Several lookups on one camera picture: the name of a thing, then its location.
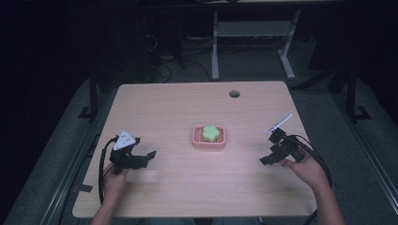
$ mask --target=metal frame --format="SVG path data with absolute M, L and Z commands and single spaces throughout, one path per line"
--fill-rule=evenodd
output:
M 297 9 L 291 21 L 277 22 L 219 22 L 218 11 L 214 11 L 213 23 L 213 51 L 211 53 L 211 71 L 212 79 L 217 81 L 220 78 L 219 58 L 217 55 L 218 37 L 266 37 L 266 36 L 283 36 L 286 42 L 282 49 L 278 50 L 283 69 L 287 79 L 294 80 L 296 78 L 292 67 L 287 58 L 293 36 L 296 31 L 299 14 L 301 10 Z

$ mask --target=white marker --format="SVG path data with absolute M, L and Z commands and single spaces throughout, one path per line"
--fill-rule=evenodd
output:
M 266 131 L 266 134 L 269 134 L 270 132 L 272 132 L 274 129 L 278 128 L 280 125 L 282 125 L 284 122 L 286 122 L 288 119 L 290 119 L 290 117 L 292 117 L 293 114 L 290 113 L 289 115 L 286 116 L 286 118 L 284 118 L 283 120 L 281 120 L 281 122 L 275 124 L 272 126 L 271 129 L 269 129 L 268 131 Z

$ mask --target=floor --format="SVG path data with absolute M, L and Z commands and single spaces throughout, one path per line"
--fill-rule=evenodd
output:
M 209 82 L 209 48 L 189 51 L 207 43 L 205 38 L 199 40 L 202 42 L 196 39 L 185 43 L 184 67 L 167 60 L 165 54 L 156 82 Z M 288 54 L 297 76 L 293 81 L 284 76 L 277 54 L 283 40 L 264 39 L 261 45 L 240 41 L 226 41 L 221 46 L 219 82 L 283 81 L 293 87 L 320 72 L 307 69 L 316 44 L 314 40 L 293 42 Z M 346 90 L 339 95 L 331 94 L 327 88 L 329 81 L 327 78 L 306 90 L 291 90 L 291 95 L 313 146 L 330 167 L 344 219 L 347 224 L 398 224 L 397 212 L 368 158 L 370 149 L 380 161 L 381 171 L 398 186 L 395 160 L 398 127 L 378 105 L 373 91 L 361 81 L 358 81 L 357 105 L 364 106 L 372 119 L 353 123 L 344 111 Z M 89 105 L 88 92 L 86 81 L 65 110 L 6 224 L 89 224 L 89 218 L 76 218 L 71 210 L 117 88 L 108 94 L 99 93 L 99 114 L 91 122 L 79 118 L 82 108 Z M 302 224 L 305 219 L 265 217 L 263 221 L 268 225 Z M 115 218 L 114 224 L 145 224 L 145 220 Z

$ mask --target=table leg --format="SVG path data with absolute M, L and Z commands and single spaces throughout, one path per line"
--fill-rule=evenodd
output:
M 279 57 L 281 58 L 284 71 L 286 73 L 287 79 L 289 79 L 289 80 L 293 80 L 296 78 L 296 76 L 293 72 L 293 69 L 290 66 L 289 60 L 287 59 L 287 53 L 290 48 L 290 43 L 292 42 L 293 36 L 295 34 L 295 30 L 296 30 L 296 26 L 297 26 L 297 23 L 299 20 L 300 12 L 301 12 L 300 9 L 296 10 L 295 15 L 293 16 L 293 20 L 290 23 L 289 29 L 287 31 L 286 43 L 284 44 L 282 49 L 278 50 Z

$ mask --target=wrist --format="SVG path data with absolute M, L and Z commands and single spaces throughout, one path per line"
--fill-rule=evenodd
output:
M 119 197 L 118 195 L 105 195 L 102 205 L 116 206 L 119 202 Z
M 332 191 L 330 185 L 328 183 L 326 183 L 326 182 L 315 184 L 315 185 L 311 186 L 311 189 L 313 190 L 315 196 L 316 195 L 322 195 L 322 194 L 324 194 L 326 192 L 331 192 Z

